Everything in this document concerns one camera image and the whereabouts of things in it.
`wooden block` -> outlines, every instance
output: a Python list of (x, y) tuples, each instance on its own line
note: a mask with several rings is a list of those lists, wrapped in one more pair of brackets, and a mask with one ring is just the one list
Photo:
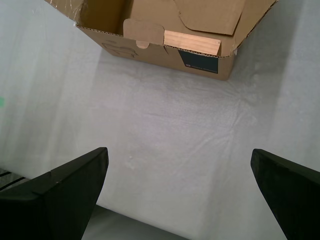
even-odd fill
[(218, 55), (221, 47), (221, 41), (218, 39), (168, 30), (164, 31), (164, 44), (215, 56)]

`cardboard box flap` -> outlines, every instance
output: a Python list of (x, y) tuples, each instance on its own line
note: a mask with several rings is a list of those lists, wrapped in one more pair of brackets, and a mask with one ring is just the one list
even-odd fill
[(239, 23), (234, 32), (233, 50), (238, 48), (278, 0), (246, 0)]
[(84, 0), (45, 0), (63, 15), (79, 22), (80, 12), (83, 6)]
[(128, 18), (123, 22), (123, 36), (145, 44), (164, 45), (165, 29), (160, 24)]
[(233, 35), (246, 0), (174, 0), (174, 2), (187, 28)]

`cardboard box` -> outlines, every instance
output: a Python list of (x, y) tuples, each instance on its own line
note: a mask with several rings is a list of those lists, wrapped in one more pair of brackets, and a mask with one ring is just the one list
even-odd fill
[(227, 80), (277, 0), (45, 0), (110, 54)]

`white sheet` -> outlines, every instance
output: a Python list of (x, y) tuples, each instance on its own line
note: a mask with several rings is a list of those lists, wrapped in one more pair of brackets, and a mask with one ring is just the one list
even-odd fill
[(99, 205), (192, 239), (285, 240), (250, 159), (320, 171), (319, 9), (281, 0), (223, 82), (113, 57), (43, 0), (0, 0), (0, 167), (34, 178), (106, 146)]

